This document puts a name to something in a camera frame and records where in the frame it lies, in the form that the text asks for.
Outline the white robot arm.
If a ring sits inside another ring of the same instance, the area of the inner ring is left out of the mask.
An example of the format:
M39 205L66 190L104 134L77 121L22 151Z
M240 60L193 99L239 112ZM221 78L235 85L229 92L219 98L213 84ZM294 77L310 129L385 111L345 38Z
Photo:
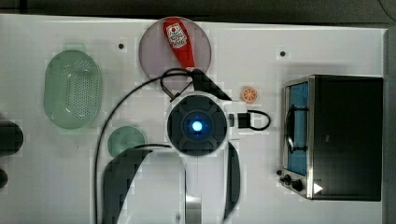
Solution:
M192 90L165 110L161 143L126 148L106 165L98 224L226 224L239 203L245 104L198 69L165 75L189 77Z

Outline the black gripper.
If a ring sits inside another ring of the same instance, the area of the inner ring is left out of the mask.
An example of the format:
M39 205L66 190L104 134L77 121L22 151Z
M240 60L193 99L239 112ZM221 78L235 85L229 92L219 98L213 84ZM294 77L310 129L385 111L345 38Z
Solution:
M196 91L210 93L220 100L231 101L231 98L203 71L194 69L190 72L192 85Z

